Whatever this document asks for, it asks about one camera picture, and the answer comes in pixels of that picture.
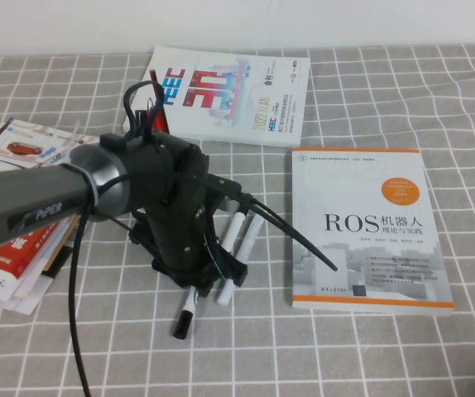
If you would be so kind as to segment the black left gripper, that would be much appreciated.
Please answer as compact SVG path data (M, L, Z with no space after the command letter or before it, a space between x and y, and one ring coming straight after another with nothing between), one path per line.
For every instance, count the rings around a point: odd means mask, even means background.
M213 213L204 206L186 216L171 208L147 208L146 218L156 247L157 269L179 288L193 288L196 297L206 298L218 280L242 286L247 265L218 243Z

